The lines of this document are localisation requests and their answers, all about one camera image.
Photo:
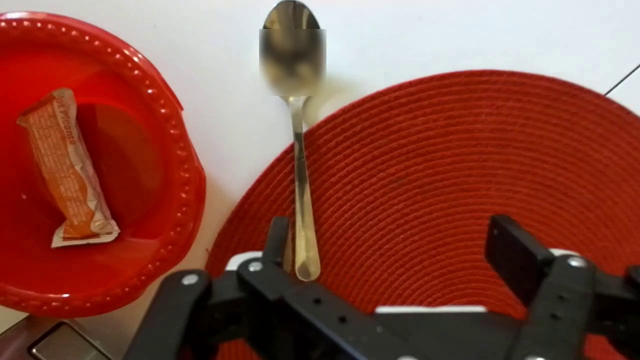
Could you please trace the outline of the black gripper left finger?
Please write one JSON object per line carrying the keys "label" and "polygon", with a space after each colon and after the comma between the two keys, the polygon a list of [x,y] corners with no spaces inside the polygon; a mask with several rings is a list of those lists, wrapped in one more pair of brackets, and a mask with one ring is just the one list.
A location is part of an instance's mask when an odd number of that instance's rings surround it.
{"label": "black gripper left finger", "polygon": [[284,270],[286,242],[289,219],[275,218],[265,252],[236,270],[167,275],[125,360],[215,360],[232,339],[262,360],[397,360],[382,323]]}

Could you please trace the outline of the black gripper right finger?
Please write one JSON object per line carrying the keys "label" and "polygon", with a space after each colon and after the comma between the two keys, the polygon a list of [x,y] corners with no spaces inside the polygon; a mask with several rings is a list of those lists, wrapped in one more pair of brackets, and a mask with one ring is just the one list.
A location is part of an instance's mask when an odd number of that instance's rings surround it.
{"label": "black gripper right finger", "polygon": [[591,333],[627,360],[640,360],[640,265],[603,271],[581,254],[553,254],[525,226],[495,213],[487,262],[527,306],[508,360],[582,360]]}

